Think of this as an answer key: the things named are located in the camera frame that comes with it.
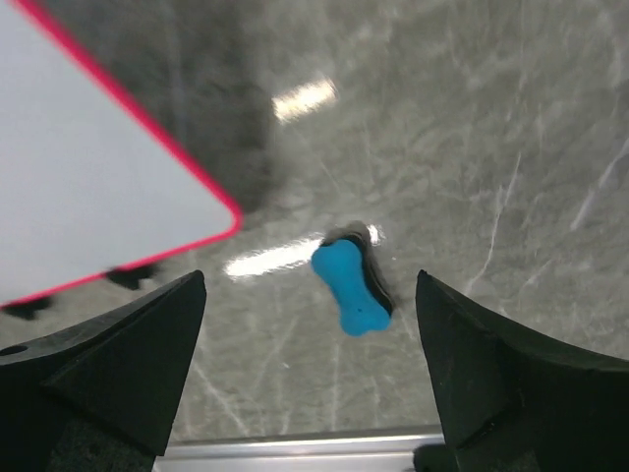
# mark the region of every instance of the silver metal bar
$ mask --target silver metal bar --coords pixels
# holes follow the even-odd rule
[[[413,450],[443,443],[438,426],[344,435],[175,445],[155,472],[406,472]]]

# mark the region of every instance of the marble surface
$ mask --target marble surface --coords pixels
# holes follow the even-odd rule
[[[248,212],[144,288],[207,278],[174,442],[437,422],[420,268],[629,359],[627,0],[47,4]],[[359,339],[307,264],[354,219],[400,305]],[[137,295],[78,287],[0,345]]]

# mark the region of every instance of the blue toy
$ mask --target blue toy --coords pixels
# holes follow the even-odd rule
[[[314,272],[329,286],[350,336],[382,331],[391,323],[393,302],[373,260],[369,231],[353,223],[339,237],[326,238],[314,251]]]

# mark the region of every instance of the red trim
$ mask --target red trim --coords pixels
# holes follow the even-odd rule
[[[40,27],[62,50],[64,50],[77,65],[109,95],[109,97],[117,102],[123,109],[127,111],[134,119],[155,139],[160,142],[172,155],[178,160],[188,171],[199,180],[209,192],[211,192],[218,200],[220,200],[232,213],[232,227],[221,234],[217,234],[210,238],[202,239],[195,243],[187,244],[181,248],[172,249],[165,253],[144,258],[140,261],[122,265],[121,268],[133,268],[143,266],[169,258],[176,254],[198,248],[200,246],[229,238],[236,234],[242,225],[243,216],[236,203],[225,193],[225,191],[216,184],[192,157],[148,114],[136,103],[132,96],[120,86],[107,72],[105,72],[96,62],[87,54],[87,52],[75,42],[70,35],[46,12],[35,0],[13,0],[33,22]],[[45,297],[60,290],[65,290],[77,285],[96,280],[103,276],[103,273],[87,276],[80,280],[65,283],[58,287],[43,290],[28,297],[20,299],[18,302],[26,302],[40,297]]]

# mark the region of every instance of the pink border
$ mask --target pink border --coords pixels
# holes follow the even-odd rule
[[[107,72],[98,66],[95,61],[87,54],[87,52],[76,43],[70,35],[48,14],[41,6],[37,5],[34,0],[13,0],[23,12],[33,20],[33,22],[42,28],[48,34],[53,43],[60,46],[79,66],[92,77],[114,101],[124,108],[135,120],[140,123],[144,129],[153,135],[168,151],[193,174],[218,200],[226,205],[232,213],[233,225],[224,233],[202,239],[195,243],[187,244],[181,248],[172,249],[165,253],[144,258],[134,263],[122,265],[120,268],[134,268],[146,264],[155,263],[162,259],[174,256],[184,251],[189,251],[209,243],[220,241],[236,234],[242,225],[243,216],[236,203],[216,184],[199,165],[190,157],[190,155],[148,114],[135,102],[131,95],[126,92]],[[64,283],[57,287],[49,288],[37,292],[28,297],[16,300],[13,303],[22,303],[37,298],[51,295],[60,290],[65,290],[86,282],[91,282],[97,278],[101,278],[104,273],[98,273],[84,277],[80,280]]]

